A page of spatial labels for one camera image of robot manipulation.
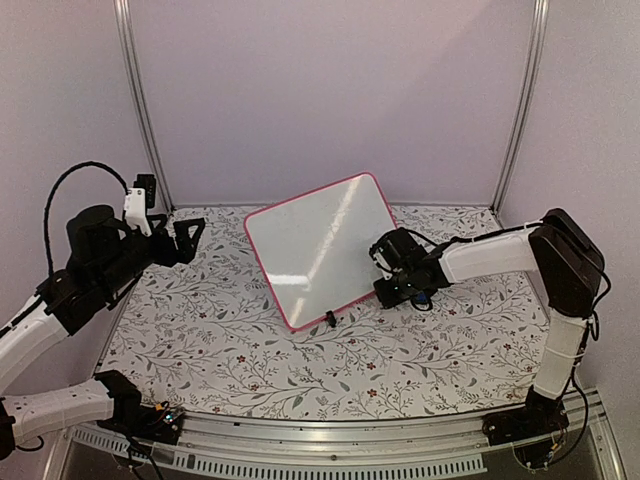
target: enclosure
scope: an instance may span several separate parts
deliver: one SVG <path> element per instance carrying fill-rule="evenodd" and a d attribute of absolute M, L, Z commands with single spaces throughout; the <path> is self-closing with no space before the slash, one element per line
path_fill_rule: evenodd
<path fill-rule="evenodd" d="M 578 370 L 589 427 L 543 475 L 633 478 L 640 7 L 9 0 L 3 10 L 5 317 L 46 277 L 41 209 L 73 164 L 104 162 L 127 182 L 153 173 L 155 213 L 206 224 L 191 263 L 147 269 L 119 308 L 40 357 L 9 394 L 122 372 L 146 403 L 187 410 L 178 446 L 154 446 L 166 478 L 528 475 L 480 427 L 485 410 L 522 403 L 538 371 L 549 331 L 539 276 L 467 280 L 428 312 L 369 297 L 338 311 L 336 328 L 287 328 L 243 222 L 368 172 L 395 222 L 437 243 L 554 207 L 588 233 L 614 283 Z M 59 268 L 66 222 L 94 204 L 119 209 L 117 187 L 86 170 L 60 189 Z M 575 391 L 566 410 L 571 441 L 585 416 Z M 127 478 L 123 438 L 92 424 L 47 434 L 0 476 Z"/>

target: vertical metal pole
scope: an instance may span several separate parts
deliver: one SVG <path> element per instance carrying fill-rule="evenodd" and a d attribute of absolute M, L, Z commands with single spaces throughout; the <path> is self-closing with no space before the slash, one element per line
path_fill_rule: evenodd
<path fill-rule="evenodd" d="M 529 42 L 529 53 L 527 56 L 527 68 L 525 70 L 524 81 L 522 83 L 522 90 L 520 91 L 518 110 L 516 111 L 516 118 L 511 130 L 509 145 L 507 147 L 507 153 L 500 172 L 498 185 L 493 196 L 493 201 L 491 202 L 491 209 L 497 216 L 500 214 L 502 206 L 504 205 L 507 190 L 509 189 L 509 183 L 511 182 L 511 177 L 513 175 L 513 169 L 518 157 L 518 151 L 520 150 L 520 144 L 522 143 L 522 136 L 524 133 L 524 127 L 527 123 L 527 116 L 529 115 L 529 107 L 531 106 L 531 99 L 533 98 L 533 91 L 536 78 L 538 76 L 538 69 L 540 67 L 544 35 L 547 29 L 548 10 L 548 0 L 536 0 L 533 13 L 533 25 L 531 27 L 531 40 Z"/>
<path fill-rule="evenodd" d="M 136 54 L 135 43 L 133 40 L 133 26 L 131 24 L 131 14 L 129 12 L 129 0 L 114 0 L 114 4 L 125 69 L 129 79 L 129 86 L 131 87 L 133 105 L 136 109 L 140 133 L 142 134 L 142 141 L 144 143 L 144 148 L 147 153 L 151 170 L 158 180 L 158 192 L 160 193 L 162 206 L 167 212 L 171 212 L 174 209 L 174 203 L 171 198 L 171 194 L 169 193 L 169 185 L 162 168 L 160 153 L 153 134 L 151 117 L 149 116 L 149 110 L 147 108 L 147 102 L 142 88 L 140 66 L 138 64 L 138 56 Z"/>

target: white wall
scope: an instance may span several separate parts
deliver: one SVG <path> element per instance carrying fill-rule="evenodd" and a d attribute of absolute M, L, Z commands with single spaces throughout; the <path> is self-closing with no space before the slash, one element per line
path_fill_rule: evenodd
<path fill-rule="evenodd" d="M 42 210 L 69 166 L 99 160 L 127 179 L 148 171 L 124 71 L 112 2 L 11 0 L 0 14 L 0 320 L 46 278 Z M 119 184 L 95 170 L 59 190 L 51 217 L 56 266 L 68 257 L 65 224 L 97 203 L 122 204 Z M 112 322 L 101 315 L 54 347 L 10 387 L 33 393 L 83 381 Z M 16 452 L 0 478 L 36 478 L 44 455 Z"/>
<path fill-rule="evenodd" d="M 533 16 L 520 0 L 132 2 L 174 201 L 281 200 L 360 171 L 491 201 Z"/>
<path fill-rule="evenodd" d="M 607 260 L 614 290 L 581 368 L 627 473 L 640 472 L 640 3 L 551 2 L 538 84 L 504 220 L 564 207 Z"/>

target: whiteboard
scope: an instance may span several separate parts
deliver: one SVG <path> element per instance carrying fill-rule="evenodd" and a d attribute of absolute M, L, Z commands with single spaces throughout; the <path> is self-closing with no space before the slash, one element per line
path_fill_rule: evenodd
<path fill-rule="evenodd" d="M 373 293 L 369 247 L 395 229 L 368 173 L 247 216 L 245 230 L 287 326 L 309 327 Z"/>
<path fill-rule="evenodd" d="M 178 205 L 271 203 L 362 171 L 392 202 L 491 202 L 535 2 L 130 3 Z"/>

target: black clip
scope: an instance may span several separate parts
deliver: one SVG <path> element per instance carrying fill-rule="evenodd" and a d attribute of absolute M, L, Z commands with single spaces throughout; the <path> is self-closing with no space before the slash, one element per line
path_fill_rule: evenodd
<path fill-rule="evenodd" d="M 331 328 L 336 328 L 336 325 L 338 324 L 336 316 L 333 314 L 333 310 L 329 310 L 327 312 L 327 323 Z"/>

